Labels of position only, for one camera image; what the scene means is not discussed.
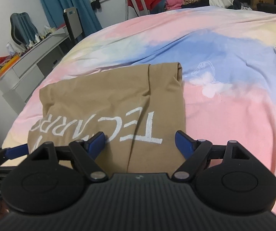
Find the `tan printed t-shirt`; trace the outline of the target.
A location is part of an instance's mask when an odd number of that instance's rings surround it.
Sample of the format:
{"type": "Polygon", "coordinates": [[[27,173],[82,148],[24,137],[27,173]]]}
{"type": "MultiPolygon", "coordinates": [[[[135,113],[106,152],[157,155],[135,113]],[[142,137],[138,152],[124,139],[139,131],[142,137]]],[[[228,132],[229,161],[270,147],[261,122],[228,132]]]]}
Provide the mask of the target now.
{"type": "Polygon", "coordinates": [[[182,67],[142,64],[62,80],[42,88],[43,117],[28,134],[29,151],[46,141],[66,146],[103,132],[96,159],[108,174],[172,174],[184,157],[175,133],[185,130],[182,67]]]}

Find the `pink clothes pile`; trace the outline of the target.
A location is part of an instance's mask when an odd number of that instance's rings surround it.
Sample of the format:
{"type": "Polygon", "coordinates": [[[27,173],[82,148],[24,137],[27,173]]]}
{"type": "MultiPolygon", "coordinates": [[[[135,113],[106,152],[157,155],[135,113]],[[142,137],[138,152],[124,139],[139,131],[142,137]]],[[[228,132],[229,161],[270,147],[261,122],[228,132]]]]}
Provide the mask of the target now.
{"type": "Polygon", "coordinates": [[[184,0],[166,0],[165,9],[166,10],[180,9],[183,4],[184,4],[184,0]]]}

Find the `white dresser desk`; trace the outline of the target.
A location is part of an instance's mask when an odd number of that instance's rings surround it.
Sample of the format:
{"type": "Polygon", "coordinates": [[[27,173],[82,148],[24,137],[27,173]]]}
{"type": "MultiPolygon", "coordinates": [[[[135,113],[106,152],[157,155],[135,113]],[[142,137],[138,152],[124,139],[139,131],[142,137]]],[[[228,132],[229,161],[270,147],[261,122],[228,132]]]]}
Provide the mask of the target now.
{"type": "Polygon", "coordinates": [[[69,39],[66,27],[59,28],[36,44],[0,77],[0,90],[8,105],[19,114],[35,89],[64,56],[61,44],[69,39]]]}

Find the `clutter on desk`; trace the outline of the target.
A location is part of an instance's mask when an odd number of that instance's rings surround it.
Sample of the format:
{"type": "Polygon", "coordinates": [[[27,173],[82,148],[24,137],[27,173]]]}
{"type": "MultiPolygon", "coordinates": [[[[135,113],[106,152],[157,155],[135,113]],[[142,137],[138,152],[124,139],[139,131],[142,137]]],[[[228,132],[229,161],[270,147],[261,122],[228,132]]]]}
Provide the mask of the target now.
{"type": "Polygon", "coordinates": [[[5,72],[10,69],[18,60],[20,60],[24,55],[26,55],[28,52],[30,52],[32,49],[35,48],[38,44],[45,41],[50,35],[54,34],[57,31],[57,28],[50,28],[48,26],[45,26],[45,35],[35,35],[35,40],[30,41],[29,45],[27,46],[27,50],[23,51],[16,51],[12,47],[10,43],[7,44],[8,53],[7,56],[1,56],[0,57],[0,78],[5,72]]]}

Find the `pastel tie-dye bed sheet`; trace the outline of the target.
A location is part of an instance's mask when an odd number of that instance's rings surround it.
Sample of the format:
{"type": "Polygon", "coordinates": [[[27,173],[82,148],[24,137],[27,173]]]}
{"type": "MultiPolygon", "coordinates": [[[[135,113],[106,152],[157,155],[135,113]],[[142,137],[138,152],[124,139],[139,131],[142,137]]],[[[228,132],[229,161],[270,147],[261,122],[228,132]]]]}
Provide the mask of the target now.
{"type": "Polygon", "coordinates": [[[237,140],[276,175],[276,14],[248,10],[172,10],[89,35],[33,92],[2,146],[28,144],[43,117],[39,92],[45,86],[162,63],[182,67],[184,132],[214,144],[237,140]]]}

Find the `blue grey office chair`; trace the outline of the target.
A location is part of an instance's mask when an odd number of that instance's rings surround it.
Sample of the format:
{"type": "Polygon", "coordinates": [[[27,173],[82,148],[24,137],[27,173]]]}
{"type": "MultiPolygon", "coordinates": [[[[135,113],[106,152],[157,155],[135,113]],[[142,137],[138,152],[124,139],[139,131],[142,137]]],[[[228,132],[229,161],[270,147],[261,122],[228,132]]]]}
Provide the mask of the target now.
{"type": "Polygon", "coordinates": [[[35,40],[38,30],[32,23],[28,13],[13,13],[10,16],[10,23],[11,37],[16,44],[26,48],[30,40],[35,40]]]}

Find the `blue curtain left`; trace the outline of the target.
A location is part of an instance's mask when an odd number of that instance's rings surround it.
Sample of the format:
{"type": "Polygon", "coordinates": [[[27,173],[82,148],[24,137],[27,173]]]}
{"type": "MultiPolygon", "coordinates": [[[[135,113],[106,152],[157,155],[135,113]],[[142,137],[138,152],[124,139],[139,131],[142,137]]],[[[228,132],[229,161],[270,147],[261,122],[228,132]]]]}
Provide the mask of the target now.
{"type": "Polygon", "coordinates": [[[82,28],[86,36],[102,29],[102,26],[92,9],[90,0],[40,0],[51,27],[64,24],[63,12],[75,7],[78,11],[82,28]]]}

